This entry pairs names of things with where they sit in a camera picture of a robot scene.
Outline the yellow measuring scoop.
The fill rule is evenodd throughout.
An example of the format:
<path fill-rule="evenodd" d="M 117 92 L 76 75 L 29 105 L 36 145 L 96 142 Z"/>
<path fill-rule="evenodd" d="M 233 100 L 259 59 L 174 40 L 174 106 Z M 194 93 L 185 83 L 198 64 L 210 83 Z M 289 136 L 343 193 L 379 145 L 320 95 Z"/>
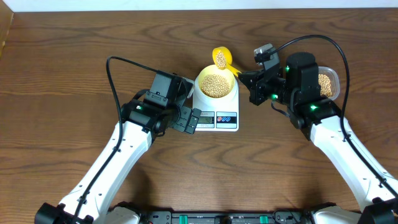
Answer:
<path fill-rule="evenodd" d="M 229 70 L 236 77 L 241 73 L 238 69 L 232 66 L 232 54 L 226 47 L 214 48 L 212 51 L 212 58 L 218 69 Z"/>

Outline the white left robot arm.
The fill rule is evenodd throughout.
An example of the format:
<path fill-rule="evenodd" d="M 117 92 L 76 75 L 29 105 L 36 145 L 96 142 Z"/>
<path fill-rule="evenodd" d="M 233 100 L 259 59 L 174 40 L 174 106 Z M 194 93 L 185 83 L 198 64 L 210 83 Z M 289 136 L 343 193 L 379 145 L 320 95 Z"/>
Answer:
<path fill-rule="evenodd" d="M 139 223 L 138 212 L 112 208 L 111 202 L 134 164 L 166 129 L 195 132 L 200 110 L 184 105 L 194 85 L 193 80 L 157 72 L 150 89 L 137 92 L 119 109 L 111 138 L 84 178 L 57 206 L 44 203 L 35 223 Z"/>

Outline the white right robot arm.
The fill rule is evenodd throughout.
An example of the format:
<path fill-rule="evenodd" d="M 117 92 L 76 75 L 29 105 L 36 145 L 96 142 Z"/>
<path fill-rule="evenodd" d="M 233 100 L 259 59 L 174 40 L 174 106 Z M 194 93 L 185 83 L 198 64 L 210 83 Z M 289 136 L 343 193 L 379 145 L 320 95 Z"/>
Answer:
<path fill-rule="evenodd" d="M 304 212 L 300 222 L 397 223 L 397 179 L 361 143 L 334 101 L 320 93 L 315 57 L 292 54 L 286 68 L 280 66 L 274 49 L 256 49 L 254 58 L 262 70 L 238 75 L 250 92 L 250 102 L 285 105 L 290 122 L 329 158 L 360 207 L 355 213 L 326 203 Z"/>

